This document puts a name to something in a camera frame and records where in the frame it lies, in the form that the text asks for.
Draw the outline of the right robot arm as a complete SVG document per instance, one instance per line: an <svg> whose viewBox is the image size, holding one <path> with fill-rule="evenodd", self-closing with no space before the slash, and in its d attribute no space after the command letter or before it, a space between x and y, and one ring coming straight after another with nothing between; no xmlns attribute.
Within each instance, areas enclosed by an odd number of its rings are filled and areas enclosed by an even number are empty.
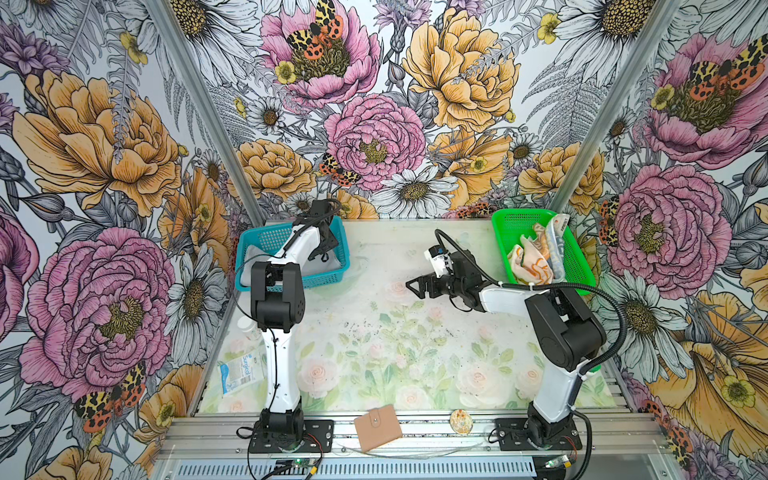
<svg viewBox="0 0 768 480"><path fill-rule="evenodd" d="M449 253L434 246L425 255L433 271L404 283L418 298L458 298L469 311L529 320L546 363L519 435L533 448L552 446L572 430L575 400L593 368L590 362L607 340L581 295L595 289L578 283L522 285L494 280L466 250Z"/></svg>

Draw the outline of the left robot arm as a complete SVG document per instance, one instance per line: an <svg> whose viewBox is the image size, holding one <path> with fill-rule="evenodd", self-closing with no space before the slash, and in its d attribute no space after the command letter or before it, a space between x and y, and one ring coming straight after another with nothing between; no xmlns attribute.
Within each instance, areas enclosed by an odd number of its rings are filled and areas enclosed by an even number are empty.
<svg viewBox="0 0 768 480"><path fill-rule="evenodd" d="M326 262L338 246L331 223L339 209L333 199L313 201L279 250L256 257L250 268L250 316L267 350L268 393L259 428L266 443L282 448L294 448L304 438L292 338L306 311L302 268L316 259Z"/></svg>

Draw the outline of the orange patterned white towel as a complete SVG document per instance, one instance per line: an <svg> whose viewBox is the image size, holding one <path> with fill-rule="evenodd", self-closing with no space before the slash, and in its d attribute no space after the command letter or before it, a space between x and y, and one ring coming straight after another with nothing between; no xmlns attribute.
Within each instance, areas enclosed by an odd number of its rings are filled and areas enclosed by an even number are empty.
<svg viewBox="0 0 768 480"><path fill-rule="evenodd" d="M534 236L521 235L518 244L507 254L508 264L518 282L534 285L553 282L544 230L543 225L535 223Z"/></svg>

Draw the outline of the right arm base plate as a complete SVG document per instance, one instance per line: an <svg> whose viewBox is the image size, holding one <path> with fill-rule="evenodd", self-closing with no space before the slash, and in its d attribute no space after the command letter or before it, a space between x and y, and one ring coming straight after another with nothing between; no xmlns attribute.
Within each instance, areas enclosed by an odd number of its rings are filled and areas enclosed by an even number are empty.
<svg viewBox="0 0 768 480"><path fill-rule="evenodd" d="M501 417L494 420L501 451L580 450L582 441L572 416L550 424L538 418Z"/></svg>

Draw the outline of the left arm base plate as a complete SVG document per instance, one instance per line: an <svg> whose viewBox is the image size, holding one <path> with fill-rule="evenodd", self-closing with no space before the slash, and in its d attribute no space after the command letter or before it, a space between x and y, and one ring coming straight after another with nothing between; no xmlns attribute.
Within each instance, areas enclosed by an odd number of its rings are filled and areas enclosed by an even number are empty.
<svg viewBox="0 0 768 480"><path fill-rule="evenodd" d="M333 445L333 420L305 420L300 434L268 433L258 427L246 435L250 454L330 453Z"/></svg>

